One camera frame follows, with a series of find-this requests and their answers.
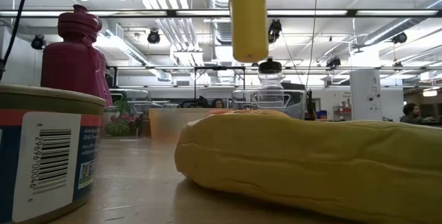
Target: person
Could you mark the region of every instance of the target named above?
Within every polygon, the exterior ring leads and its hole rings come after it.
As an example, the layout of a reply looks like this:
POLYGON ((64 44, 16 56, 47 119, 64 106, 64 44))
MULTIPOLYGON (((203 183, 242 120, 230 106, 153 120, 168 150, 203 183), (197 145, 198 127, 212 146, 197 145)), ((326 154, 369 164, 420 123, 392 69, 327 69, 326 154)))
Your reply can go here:
POLYGON ((415 103, 408 103, 403 106, 403 114, 405 114, 401 118, 401 122, 409 123, 409 124, 425 124, 426 122, 431 122, 432 118, 428 117, 422 119, 420 117, 421 111, 419 107, 415 103))
POLYGON ((224 102, 221 99, 214 99, 212 101, 212 108, 224 108, 224 102))

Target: yellow bottle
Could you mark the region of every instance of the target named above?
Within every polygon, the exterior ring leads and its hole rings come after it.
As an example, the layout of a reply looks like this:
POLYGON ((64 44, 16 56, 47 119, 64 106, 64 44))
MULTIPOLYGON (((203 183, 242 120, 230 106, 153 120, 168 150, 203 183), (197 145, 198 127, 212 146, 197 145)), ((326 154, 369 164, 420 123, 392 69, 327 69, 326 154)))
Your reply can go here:
POLYGON ((258 62, 269 54, 265 0, 230 0, 233 57, 258 62))

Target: ceiling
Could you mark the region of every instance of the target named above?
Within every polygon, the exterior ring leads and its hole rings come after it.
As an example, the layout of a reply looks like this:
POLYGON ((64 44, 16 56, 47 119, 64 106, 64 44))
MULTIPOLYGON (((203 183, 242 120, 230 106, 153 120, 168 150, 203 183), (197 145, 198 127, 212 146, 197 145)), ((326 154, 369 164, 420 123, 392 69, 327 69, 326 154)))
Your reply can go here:
MULTIPOLYGON (((20 0, 0 0, 0 9, 11 10, 13 3, 15 9, 20 0)), ((269 9, 417 9, 427 0, 267 0, 269 9)), ((122 10, 146 9, 142 0, 26 0, 25 10, 68 10, 74 3, 81 3, 89 10, 122 10)), ((190 9, 209 8, 209 0, 187 0, 190 9)), ((159 28, 154 19, 107 19, 108 25, 119 24, 124 29, 125 41, 132 44, 135 49, 144 54, 150 64, 172 66, 174 63, 169 58, 171 44, 162 31, 161 42, 149 44, 146 40, 150 29, 159 28)), ((349 40, 354 36, 363 40, 375 30, 387 25, 395 19, 391 18, 282 18, 283 35, 276 43, 270 45, 269 56, 274 57, 283 66, 312 66, 325 65, 331 53, 324 56, 327 51, 334 48, 334 54, 339 56, 344 65, 349 66, 348 57, 349 40)), ((203 60, 207 62, 231 61, 236 64, 231 56, 229 47, 219 47, 213 38, 213 27, 210 19, 192 19, 193 28, 200 48, 204 52, 203 60)), ((56 35, 56 19, 22 19, 21 25, 30 33, 44 34, 48 41, 59 41, 56 35)), ((394 58, 401 59, 416 55, 440 45, 442 39, 442 18, 433 18, 423 21, 405 31, 408 40, 404 44, 397 44, 393 49, 391 42, 376 45, 382 65, 391 66, 394 58)), ((97 43, 110 65, 129 66, 130 59, 112 44, 97 43)), ((431 61, 441 60, 439 52, 415 59, 407 66, 424 66, 431 61)))

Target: label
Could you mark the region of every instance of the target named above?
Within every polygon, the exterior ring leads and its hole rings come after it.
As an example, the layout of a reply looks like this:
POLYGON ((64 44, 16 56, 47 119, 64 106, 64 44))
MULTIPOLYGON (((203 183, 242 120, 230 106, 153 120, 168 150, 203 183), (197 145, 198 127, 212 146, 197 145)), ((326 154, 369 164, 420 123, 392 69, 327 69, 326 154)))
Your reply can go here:
POLYGON ((0 110, 0 223, 22 222, 89 193, 101 116, 0 110))

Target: barcode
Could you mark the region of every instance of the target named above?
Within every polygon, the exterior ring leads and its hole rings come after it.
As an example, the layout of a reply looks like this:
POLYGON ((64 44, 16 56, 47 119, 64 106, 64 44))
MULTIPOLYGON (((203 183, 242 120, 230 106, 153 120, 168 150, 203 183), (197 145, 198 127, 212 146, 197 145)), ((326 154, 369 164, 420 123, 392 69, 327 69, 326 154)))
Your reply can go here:
POLYGON ((32 195, 66 186, 72 129, 42 129, 40 138, 39 172, 32 195))

